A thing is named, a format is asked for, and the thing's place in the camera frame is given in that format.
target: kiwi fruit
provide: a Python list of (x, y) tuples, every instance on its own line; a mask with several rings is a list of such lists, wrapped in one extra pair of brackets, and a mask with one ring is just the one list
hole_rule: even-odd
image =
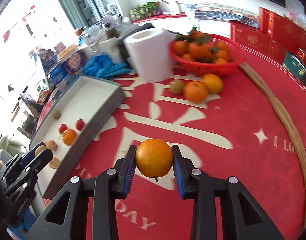
[(181, 94), (183, 92), (184, 83), (180, 79), (173, 79), (170, 83), (170, 91), (173, 94)]

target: green gift box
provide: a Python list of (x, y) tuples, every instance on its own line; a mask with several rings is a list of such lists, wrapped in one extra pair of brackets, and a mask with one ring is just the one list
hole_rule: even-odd
[(306, 65), (296, 54), (287, 52), (284, 57), (283, 67), (306, 85)]

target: red round table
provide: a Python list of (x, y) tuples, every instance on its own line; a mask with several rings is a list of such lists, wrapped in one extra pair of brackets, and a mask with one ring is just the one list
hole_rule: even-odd
[[(245, 61), (289, 112), (306, 148), (305, 87), (266, 56), (244, 51)], [(174, 69), (174, 75), (184, 82), (196, 79), (182, 69)], [(210, 176), (239, 178), (285, 239), (298, 237), (304, 222), (305, 188), (297, 155), (268, 99), (242, 71), (224, 77), (224, 90), (209, 95), (199, 106), (171, 94), (170, 80), (152, 84), (127, 75), (115, 81), (127, 98), (71, 176), (95, 177), (124, 157), (131, 144), (162, 139), (178, 144), (184, 157)], [(159, 183), (137, 171), (128, 198), (116, 200), (115, 207), (121, 240), (189, 239), (193, 201), (180, 198), (172, 171)], [(88, 239), (91, 216), (89, 212)], [(219, 212), (217, 219), (218, 239), (222, 239)]]

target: bottle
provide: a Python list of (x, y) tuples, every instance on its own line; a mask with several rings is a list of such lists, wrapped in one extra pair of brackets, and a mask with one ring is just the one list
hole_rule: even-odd
[(116, 30), (113, 27), (111, 27), (110, 23), (105, 24), (105, 32), (106, 32), (107, 39), (117, 37)]

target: window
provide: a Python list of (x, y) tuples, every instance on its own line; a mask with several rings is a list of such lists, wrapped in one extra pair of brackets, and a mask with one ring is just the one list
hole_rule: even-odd
[[(59, 43), (78, 42), (74, 29), (57, 0), (11, 0), (0, 16), (0, 134), (17, 133), (23, 120), (11, 123), (13, 109), (24, 88), (38, 98), (37, 88), (45, 77), (37, 48), (54, 49)], [(8, 94), (7, 86), (15, 89)]]

